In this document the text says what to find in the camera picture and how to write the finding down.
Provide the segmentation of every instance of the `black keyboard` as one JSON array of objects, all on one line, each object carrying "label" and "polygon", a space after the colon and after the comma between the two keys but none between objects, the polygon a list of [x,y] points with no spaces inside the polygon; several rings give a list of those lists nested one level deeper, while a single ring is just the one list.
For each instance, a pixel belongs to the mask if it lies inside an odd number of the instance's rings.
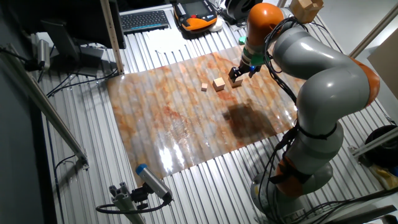
[{"label": "black keyboard", "polygon": [[122,29],[125,34],[164,29],[169,26],[164,11],[140,12],[120,17],[122,20]]}]

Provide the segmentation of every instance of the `white wall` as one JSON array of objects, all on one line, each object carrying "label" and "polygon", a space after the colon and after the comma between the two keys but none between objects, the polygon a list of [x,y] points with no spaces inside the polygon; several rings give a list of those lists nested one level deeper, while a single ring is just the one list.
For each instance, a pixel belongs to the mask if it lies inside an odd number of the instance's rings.
[{"label": "white wall", "polygon": [[[397,0],[323,0],[323,2],[325,7],[319,13],[346,54],[349,54],[398,3]],[[373,68],[367,57],[397,28],[398,18],[395,18],[356,59]],[[383,81],[378,99],[389,116],[398,122],[398,100]]]}]

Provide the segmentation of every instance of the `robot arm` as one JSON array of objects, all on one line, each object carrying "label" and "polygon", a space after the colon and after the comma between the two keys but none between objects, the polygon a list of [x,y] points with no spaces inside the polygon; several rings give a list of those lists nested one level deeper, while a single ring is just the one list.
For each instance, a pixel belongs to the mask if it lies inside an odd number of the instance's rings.
[{"label": "robot arm", "polygon": [[[248,36],[238,68],[229,77],[260,69],[255,58],[263,58],[264,39],[289,13],[267,3],[255,5],[248,17]],[[329,161],[343,143],[338,120],[369,105],[379,92],[379,77],[367,66],[337,52],[301,27],[286,24],[275,38],[273,59],[285,73],[307,80],[297,96],[296,136],[270,180],[254,179],[252,199],[263,212],[265,195],[276,194],[277,202],[294,200],[323,187],[332,177]],[[271,184],[272,191],[261,185]]]}]

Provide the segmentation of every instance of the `orange marble pattern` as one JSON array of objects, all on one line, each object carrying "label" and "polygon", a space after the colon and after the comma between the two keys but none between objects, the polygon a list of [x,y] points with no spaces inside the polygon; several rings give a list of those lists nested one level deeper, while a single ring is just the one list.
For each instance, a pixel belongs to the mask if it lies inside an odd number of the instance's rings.
[{"label": "orange marble pattern", "polygon": [[[241,51],[233,47],[107,82],[133,170],[146,163],[165,177],[292,127],[295,106],[266,67],[231,88],[228,72],[238,66]],[[299,92],[304,80],[279,75]],[[219,77],[226,85],[216,92],[211,84]]]}]

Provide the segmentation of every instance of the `wooden block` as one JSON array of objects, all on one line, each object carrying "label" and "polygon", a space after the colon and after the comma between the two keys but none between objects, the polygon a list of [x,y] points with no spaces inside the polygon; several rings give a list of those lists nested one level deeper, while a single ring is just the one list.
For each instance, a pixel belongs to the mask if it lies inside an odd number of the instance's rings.
[{"label": "wooden block", "polygon": [[240,76],[240,77],[236,78],[235,82],[232,82],[232,80],[230,78],[228,78],[228,81],[229,81],[229,84],[231,84],[232,88],[236,88],[236,87],[242,85],[243,76]]},{"label": "wooden block", "polygon": [[202,91],[207,91],[207,83],[202,83],[201,84],[201,90]]},{"label": "wooden block", "polygon": [[213,80],[213,87],[216,91],[224,90],[225,82],[223,78],[216,78]]}]

